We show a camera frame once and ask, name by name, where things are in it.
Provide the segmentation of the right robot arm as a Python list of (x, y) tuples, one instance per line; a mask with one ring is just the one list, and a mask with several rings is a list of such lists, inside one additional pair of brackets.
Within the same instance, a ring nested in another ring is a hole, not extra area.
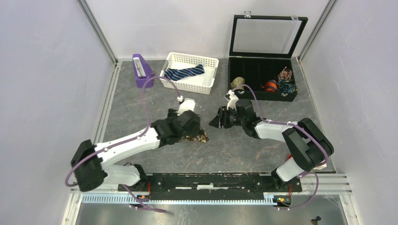
[(232, 107), (219, 107), (209, 125), (219, 129), (239, 126), (249, 137), (286, 143), (291, 158), (272, 172), (271, 186), (276, 191), (284, 191), (290, 180), (326, 164), (334, 153), (331, 142), (311, 119), (303, 118), (297, 122), (267, 120), (256, 114), (248, 99), (237, 100)]

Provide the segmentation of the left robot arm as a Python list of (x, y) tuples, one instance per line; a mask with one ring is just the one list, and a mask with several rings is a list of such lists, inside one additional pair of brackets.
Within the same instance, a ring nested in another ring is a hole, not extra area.
[(82, 192), (92, 191), (103, 184), (124, 184), (136, 191), (147, 186), (147, 177), (137, 165), (119, 166), (117, 162), (147, 150), (173, 145), (186, 136), (200, 133), (200, 116), (192, 110), (178, 115), (170, 109), (165, 119), (152, 122), (134, 134), (103, 143), (85, 140), (79, 144), (70, 164), (76, 183)]

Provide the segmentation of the brown floral tie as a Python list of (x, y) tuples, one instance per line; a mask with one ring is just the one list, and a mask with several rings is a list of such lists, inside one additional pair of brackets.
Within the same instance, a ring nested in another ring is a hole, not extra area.
[(181, 141), (203, 142), (209, 141), (207, 133), (204, 129), (199, 128), (199, 133), (196, 136), (184, 136)]

